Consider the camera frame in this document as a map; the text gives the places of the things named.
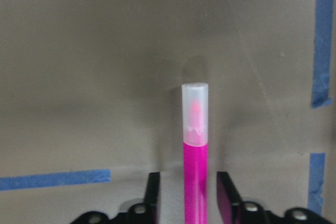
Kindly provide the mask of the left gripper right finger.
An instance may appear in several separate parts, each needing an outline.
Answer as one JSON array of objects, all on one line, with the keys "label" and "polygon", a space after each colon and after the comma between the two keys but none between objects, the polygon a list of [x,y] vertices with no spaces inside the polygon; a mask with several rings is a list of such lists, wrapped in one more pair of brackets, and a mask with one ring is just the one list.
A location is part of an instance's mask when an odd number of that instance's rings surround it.
[{"label": "left gripper right finger", "polygon": [[216,198],[223,223],[240,223],[243,201],[228,172],[216,174]]}]

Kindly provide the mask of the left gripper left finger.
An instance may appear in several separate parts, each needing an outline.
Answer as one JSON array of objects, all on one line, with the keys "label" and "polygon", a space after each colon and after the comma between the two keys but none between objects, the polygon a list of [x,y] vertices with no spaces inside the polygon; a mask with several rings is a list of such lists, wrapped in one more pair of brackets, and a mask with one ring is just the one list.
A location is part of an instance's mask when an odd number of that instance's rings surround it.
[{"label": "left gripper left finger", "polygon": [[149,173],[143,199],[143,204],[146,208],[144,214],[148,220],[147,223],[159,223],[160,189],[160,172]]}]

